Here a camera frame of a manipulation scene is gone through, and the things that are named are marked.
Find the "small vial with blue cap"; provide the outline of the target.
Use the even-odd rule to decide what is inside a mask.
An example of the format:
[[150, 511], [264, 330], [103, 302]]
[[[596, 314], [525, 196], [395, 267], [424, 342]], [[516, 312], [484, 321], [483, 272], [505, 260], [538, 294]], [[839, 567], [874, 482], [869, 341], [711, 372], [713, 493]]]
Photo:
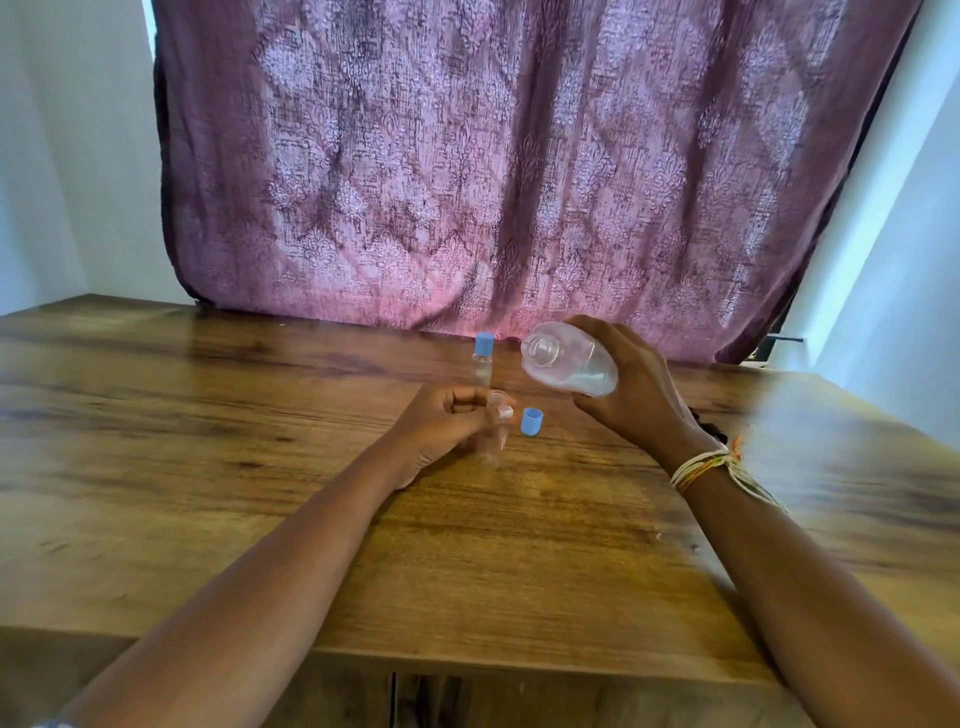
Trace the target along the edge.
[[474, 338], [472, 354], [473, 383], [485, 389], [491, 388], [496, 341], [496, 335], [489, 332], [478, 332]]

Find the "person's left hand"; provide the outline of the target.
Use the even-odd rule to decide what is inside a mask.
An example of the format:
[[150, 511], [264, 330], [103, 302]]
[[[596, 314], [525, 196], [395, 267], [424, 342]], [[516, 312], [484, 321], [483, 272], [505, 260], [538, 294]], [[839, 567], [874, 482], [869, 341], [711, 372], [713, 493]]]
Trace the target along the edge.
[[483, 429], [484, 410], [448, 412], [450, 389], [484, 388], [474, 384], [425, 384], [381, 438], [395, 491], [410, 485], [421, 471], [473, 440]]

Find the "person's left forearm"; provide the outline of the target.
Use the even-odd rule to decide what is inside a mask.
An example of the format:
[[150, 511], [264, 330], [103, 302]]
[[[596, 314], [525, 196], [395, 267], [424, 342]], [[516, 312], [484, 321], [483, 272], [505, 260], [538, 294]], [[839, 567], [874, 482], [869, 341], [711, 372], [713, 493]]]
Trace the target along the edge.
[[62, 727], [258, 728], [416, 460], [394, 437], [365, 450], [88, 684]]

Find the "small clear vial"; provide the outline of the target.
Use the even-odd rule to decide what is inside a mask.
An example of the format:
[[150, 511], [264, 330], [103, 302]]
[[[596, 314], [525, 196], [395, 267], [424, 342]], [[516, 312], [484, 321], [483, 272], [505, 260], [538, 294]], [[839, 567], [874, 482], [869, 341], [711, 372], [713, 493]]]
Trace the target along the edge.
[[492, 408], [484, 410], [485, 424], [474, 436], [473, 443], [474, 453], [485, 467], [490, 469], [499, 467], [514, 414], [515, 411], [507, 413]]

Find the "purple patterned curtain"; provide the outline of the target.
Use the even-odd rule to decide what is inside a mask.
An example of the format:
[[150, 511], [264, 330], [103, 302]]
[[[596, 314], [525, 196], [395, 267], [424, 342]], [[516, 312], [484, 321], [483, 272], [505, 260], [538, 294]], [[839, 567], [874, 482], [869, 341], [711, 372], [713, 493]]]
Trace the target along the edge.
[[151, 0], [161, 219], [218, 310], [739, 363], [922, 0]]

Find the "person's right hand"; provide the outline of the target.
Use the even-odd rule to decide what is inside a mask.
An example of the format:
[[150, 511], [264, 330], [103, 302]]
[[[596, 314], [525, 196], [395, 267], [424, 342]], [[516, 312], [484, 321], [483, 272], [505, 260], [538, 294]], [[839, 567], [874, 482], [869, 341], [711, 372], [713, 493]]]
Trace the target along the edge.
[[653, 346], [645, 342], [638, 360], [613, 361], [615, 390], [602, 397], [574, 394], [578, 409], [642, 450], [668, 476], [690, 458], [724, 447], [694, 417]]

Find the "thread wrist band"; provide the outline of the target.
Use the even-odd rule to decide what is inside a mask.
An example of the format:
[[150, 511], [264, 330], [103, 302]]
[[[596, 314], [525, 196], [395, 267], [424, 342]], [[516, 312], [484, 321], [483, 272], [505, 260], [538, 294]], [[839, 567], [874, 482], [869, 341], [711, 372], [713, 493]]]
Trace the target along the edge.
[[753, 500], [789, 514], [786, 505], [762, 486], [743, 465], [741, 437], [733, 438], [721, 449], [696, 455], [681, 464], [671, 475], [669, 484], [673, 490], [684, 496], [692, 484], [712, 470], [726, 471], [729, 479], [746, 496]]

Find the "person's right forearm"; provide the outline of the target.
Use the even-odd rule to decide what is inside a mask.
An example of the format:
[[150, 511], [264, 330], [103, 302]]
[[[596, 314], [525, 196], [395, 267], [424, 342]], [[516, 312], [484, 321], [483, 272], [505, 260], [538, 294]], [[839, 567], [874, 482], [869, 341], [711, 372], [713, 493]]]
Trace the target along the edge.
[[790, 516], [719, 468], [682, 497], [819, 728], [960, 728], [960, 678]]

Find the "large clear plastic bottle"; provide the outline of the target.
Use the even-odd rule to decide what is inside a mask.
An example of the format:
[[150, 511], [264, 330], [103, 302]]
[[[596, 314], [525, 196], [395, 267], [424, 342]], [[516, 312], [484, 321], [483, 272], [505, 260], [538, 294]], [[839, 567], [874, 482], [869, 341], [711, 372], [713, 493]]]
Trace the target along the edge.
[[618, 386], [618, 366], [606, 347], [562, 321], [541, 323], [522, 340], [521, 366], [540, 384], [591, 398]]

